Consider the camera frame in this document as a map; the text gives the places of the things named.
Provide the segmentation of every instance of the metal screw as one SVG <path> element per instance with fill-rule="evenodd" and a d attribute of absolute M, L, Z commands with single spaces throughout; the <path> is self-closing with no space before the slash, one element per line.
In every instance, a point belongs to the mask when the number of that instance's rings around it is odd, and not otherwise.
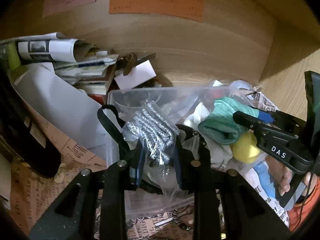
<path fill-rule="evenodd" d="M 198 160 L 193 160 L 191 161 L 191 165 L 194 167 L 199 167 L 201 165 L 201 162 Z"/>
<path fill-rule="evenodd" d="M 81 175 L 82 176 L 88 176 L 90 174 L 90 170 L 89 169 L 83 169 L 82 171 L 81 171 Z"/>
<path fill-rule="evenodd" d="M 238 171 L 236 171 L 235 169 L 230 169 L 228 170 L 228 174 L 232 177 L 237 176 L 238 175 Z"/>
<path fill-rule="evenodd" d="M 118 164 L 119 167 L 124 167 L 124 166 L 127 165 L 127 162 L 126 162 L 125 160 L 119 160 L 119 161 L 117 162 L 117 164 Z"/>

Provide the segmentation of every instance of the orange paper label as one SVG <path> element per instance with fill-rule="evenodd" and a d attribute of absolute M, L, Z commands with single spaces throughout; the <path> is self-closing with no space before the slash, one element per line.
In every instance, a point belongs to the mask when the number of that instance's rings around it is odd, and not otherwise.
<path fill-rule="evenodd" d="M 110 0 L 109 13 L 159 13 L 201 22 L 203 0 Z"/>

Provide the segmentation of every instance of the green fabric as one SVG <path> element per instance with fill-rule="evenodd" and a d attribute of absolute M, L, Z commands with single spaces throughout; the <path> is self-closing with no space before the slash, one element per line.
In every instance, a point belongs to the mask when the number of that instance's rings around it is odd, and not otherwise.
<path fill-rule="evenodd" d="M 214 101 L 214 109 L 205 120 L 199 123 L 199 131 L 222 145 L 236 142 L 240 135 L 247 131 L 247 128 L 233 121 L 232 117 L 236 111 L 254 117 L 259 116 L 258 109 L 243 105 L 232 98 L 223 97 Z"/>

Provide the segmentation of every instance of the plastic bag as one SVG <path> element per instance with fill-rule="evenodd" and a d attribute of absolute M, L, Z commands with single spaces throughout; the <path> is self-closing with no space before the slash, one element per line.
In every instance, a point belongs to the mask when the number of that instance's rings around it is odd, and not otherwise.
<path fill-rule="evenodd" d="M 135 112 L 123 127 L 125 140 L 140 138 L 149 149 L 150 165 L 167 165 L 173 153 L 179 129 L 168 121 L 156 103 L 151 102 Z"/>
<path fill-rule="evenodd" d="M 186 141 L 181 141 L 182 148 L 190 150 L 195 160 L 199 160 L 199 152 L 198 152 L 199 144 L 200 144 L 200 136 L 198 134 Z"/>

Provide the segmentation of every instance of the orange fabric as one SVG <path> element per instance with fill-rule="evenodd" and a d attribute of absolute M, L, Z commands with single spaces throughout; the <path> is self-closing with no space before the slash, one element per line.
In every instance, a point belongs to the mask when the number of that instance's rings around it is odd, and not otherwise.
<path fill-rule="evenodd" d="M 317 203 L 319 197 L 320 197 L 320 179 L 317 178 L 317 184 L 315 186 L 315 189 L 313 190 L 311 196 L 308 197 L 308 199 L 306 200 L 304 207 L 302 209 L 300 225 L 306 219 L 306 217 L 312 210 L 313 206 Z M 293 231 L 296 228 L 297 224 L 299 223 L 301 206 L 302 206 L 302 203 L 295 203 L 292 210 L 288 211 L 289 220 L 290 220 L 290 226 L 289 226 L 290 231 Z"/>

